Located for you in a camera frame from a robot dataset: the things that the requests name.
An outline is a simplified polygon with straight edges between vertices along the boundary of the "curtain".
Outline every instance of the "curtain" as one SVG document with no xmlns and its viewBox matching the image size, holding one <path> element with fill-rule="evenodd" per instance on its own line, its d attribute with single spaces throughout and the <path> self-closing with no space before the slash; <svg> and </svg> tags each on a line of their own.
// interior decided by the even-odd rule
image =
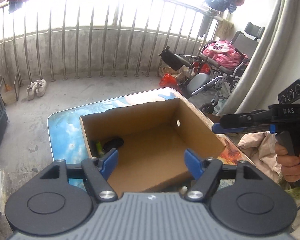
<svg viewBox="0 0 300 240">
<path fill-rule="evenodd" d="M 280 71 L 296 17 L 298 0 L 277 0 L 272 17 L 251 61 L 218 115 L 255 110 Z"/>
</svg>

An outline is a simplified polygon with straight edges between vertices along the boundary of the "shoe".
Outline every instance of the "shoe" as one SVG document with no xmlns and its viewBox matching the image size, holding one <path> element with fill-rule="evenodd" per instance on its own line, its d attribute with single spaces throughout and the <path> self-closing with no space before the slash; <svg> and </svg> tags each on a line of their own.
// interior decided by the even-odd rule
<svg viewBox="0 0 300 240">
<path fill-rule="evenodd" d="M 37 80 L 36 81 L 37 86 L 35 87 L 37 91 L 37 96 L 42 97 L 47 89 L 47 82 L 42 79 L 42 80 Z"/>
<path fill-rule="evenodd" d="M 37 83 L 31 83 L 28 87 L 27 87 L 27 99 L 28 100 L 32 100 L 34 99 L 34 94 L 35 94 L 35 88 L 37 87 Z"/>
</svg>

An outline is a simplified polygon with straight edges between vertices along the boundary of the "wheelchair wheel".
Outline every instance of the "wheelchair wheel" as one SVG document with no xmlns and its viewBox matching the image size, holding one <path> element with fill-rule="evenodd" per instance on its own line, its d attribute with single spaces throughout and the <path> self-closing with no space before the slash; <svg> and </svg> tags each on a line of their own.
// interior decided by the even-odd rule
<svg viewBox="0 0 300 240">
<path fill-rule="evenodd" d="M 212 114 L 213 110 L 214 110 L 214 106 L 211 103 L 206 103 L 206 104 L 203 104 L 202 106 L 200 106 L 199 110 L 202 113 Z"/>
</svg>

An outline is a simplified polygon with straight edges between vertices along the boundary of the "open cardboard box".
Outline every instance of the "open cardboard box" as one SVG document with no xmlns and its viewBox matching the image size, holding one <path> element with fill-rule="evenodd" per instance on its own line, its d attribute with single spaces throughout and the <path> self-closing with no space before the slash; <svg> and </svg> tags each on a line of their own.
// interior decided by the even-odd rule
<svg viewBox="0 0 300 240">
<path fill-rule="evenodd" d="M 184 151 L 217 157 L 224 145 L 204 123 L 205 117 L 183 98 L 119 107 L 80 117 L 88 154 L 89 141 L 102 146 L 114 137 L 124 145 L 108 183 L 123 192 L 158 191 L 191 177 Z"/>
</svg>

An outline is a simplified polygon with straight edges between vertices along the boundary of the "hand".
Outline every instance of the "hand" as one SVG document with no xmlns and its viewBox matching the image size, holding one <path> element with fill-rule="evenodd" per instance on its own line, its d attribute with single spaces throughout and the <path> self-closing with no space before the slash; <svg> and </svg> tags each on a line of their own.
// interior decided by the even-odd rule
<svg viewBox="0 0 300 240">
<path fill-rule="evenodd" d="M 276 143 L 274 151 L 277 154 L 277 162 L 282 165 L 281 172 L 287 182 L 295 182 L 300 179 L 300 155 L 288 155 L 285 147 Z"/>
</svg>

